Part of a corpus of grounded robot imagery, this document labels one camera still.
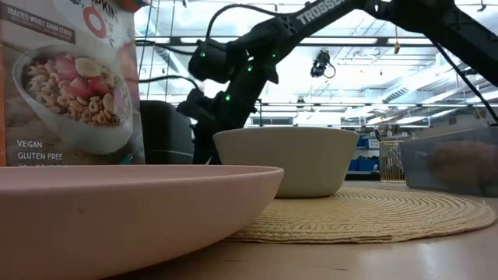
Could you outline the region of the pink shallow plate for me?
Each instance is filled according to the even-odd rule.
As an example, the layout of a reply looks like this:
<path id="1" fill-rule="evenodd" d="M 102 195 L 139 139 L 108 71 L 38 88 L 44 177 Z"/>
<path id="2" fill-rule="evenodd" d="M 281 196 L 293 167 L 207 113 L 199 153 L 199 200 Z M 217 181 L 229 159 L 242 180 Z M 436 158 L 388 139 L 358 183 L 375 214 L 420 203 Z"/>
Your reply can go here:
<path id="1" fill-rule="evenodd" d="M 0 168 L 0 280 L 96 280 L 216 243 L 272 201 L 266 166 Z"/>

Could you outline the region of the blue storage bin shelf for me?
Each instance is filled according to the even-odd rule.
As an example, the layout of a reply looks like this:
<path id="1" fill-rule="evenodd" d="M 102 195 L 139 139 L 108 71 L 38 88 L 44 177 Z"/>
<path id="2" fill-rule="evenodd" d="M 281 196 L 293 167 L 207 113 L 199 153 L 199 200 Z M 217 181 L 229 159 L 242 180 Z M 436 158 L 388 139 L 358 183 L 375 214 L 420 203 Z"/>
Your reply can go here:
<path id="1" fill-rule="evenodd" d="M 380 143 L 375 138 L 360 136 L 348 172 L 372 173 L 380 168 Z"/>

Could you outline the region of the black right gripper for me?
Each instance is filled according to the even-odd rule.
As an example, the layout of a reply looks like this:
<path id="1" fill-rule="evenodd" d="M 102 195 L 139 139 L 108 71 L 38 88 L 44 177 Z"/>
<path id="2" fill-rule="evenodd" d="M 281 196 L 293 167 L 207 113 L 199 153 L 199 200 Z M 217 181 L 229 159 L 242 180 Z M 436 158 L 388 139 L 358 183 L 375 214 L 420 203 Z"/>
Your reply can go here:
<path id="1" fill-rule="evenodd" d="M 200 107 L 198 120 L 213 134 L 242 128 L 254 107 L 257 96 L 248 93 L 219 91 L 213 98 L 202 96 L 195 101 Z M 211 135 L 196 135 L 194 138 L 194 164 L 220 164 L 221 160 Z"/>

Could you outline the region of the cereal box with bowl picture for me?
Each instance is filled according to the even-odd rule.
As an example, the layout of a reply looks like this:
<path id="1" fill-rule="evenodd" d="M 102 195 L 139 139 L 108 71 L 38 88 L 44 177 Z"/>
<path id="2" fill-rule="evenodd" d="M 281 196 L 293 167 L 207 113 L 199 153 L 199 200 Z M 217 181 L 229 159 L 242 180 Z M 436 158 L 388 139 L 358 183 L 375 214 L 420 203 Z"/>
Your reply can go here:
<path id="1" fill-rule="evenodd" d="M 0 0 L 0 166 L 142 164 L 127 0 Z"/>

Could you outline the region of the cream ceramic bowl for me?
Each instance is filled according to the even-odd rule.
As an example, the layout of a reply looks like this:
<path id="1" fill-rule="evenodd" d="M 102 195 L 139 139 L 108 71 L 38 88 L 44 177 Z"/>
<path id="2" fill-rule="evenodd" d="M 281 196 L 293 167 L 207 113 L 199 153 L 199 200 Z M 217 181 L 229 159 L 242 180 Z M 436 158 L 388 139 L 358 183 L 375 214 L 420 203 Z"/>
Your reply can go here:
<path id="1" fill-rule="evenodd" d="M 277 198 L 320 198 L 338 192 L 356 150 L 354 131 L 318 127 L 263 127 L 213 135 L 225 165 L 284 169 Z"/>

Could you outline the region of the black toaster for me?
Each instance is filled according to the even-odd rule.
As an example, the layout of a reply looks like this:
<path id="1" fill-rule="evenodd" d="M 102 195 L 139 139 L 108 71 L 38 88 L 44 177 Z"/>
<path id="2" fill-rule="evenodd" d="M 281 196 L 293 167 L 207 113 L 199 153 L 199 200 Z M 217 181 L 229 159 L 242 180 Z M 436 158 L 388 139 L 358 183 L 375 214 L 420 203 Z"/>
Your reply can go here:
<path id="1" fill-rule="evenodd" d="M 191 164 L 191 119 L 165 101 L 141 100 L 140 109 L 146 164 Z"/>

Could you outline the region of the black overhead frame bar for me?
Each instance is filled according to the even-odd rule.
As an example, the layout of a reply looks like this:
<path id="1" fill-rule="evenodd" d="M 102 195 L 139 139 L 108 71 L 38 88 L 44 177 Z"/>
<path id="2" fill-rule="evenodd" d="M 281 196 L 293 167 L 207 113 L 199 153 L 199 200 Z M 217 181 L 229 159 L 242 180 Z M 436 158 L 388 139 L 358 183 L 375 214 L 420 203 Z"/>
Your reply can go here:
<path id="1" fill-rule="evenodd" d="M 137 40 L 150 40 L 170 46 L 195 46 L 204 37 L 138 37 Z M 298 46 L 316 47 L 432 47 L 431 40 L 425 37 L 308 37 Z"/>

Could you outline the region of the clear plastic storage bin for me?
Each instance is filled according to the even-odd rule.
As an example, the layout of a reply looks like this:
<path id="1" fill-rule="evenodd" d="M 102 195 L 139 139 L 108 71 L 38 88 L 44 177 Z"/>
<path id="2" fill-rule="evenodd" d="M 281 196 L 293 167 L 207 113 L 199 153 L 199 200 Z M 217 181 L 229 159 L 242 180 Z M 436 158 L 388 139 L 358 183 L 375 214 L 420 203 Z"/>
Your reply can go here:
<path id="1" fill-rule="evenodd" d="M 478 187 L 465 188 L 463 191 L 455 190 L 443 185 L 432 175 L 429 167 L 429 155 L 437 143 L 449 141 L 471 141 L 498 145 L 498 126 L 473 128 L 403 142 L 400 144 L 400 148 L 407 185 L 416 189 L 498 198 L 497 186 L 487 187 L 484 193 Z"/>

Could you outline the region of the silver ventilation duct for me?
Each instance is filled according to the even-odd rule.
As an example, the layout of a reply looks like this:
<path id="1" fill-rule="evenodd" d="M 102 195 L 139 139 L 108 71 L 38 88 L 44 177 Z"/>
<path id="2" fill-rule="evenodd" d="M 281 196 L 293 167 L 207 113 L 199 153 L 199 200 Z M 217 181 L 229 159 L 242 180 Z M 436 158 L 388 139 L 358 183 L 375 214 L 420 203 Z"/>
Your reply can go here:
<path id="1" fill-rule="evenodd" d="M 381 103 L 390 103 L 401 96 L 416 92 L 418 89 L 447 79 L 454 74 L 455 70 L 448 62 L 442 62 L 441 60 L 435 61 L 425 68 L 404 77 L 393 86 L 388 87 L 382 92 L 382 95 L 377 101 Z"/>

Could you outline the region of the round woven straw placemat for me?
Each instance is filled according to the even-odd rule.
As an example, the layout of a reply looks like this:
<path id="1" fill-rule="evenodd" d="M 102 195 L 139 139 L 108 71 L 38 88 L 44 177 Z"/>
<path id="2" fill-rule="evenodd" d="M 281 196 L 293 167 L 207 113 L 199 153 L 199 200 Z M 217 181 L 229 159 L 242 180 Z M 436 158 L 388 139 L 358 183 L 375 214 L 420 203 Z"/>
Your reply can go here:
<path id="1" fill-rule="evenodd" d="M 230 238 L 255 243 L 397 243 L 483 229 L 485 202 L 449 194 L 342 187 L 325 198 L 275 199 Z"/>

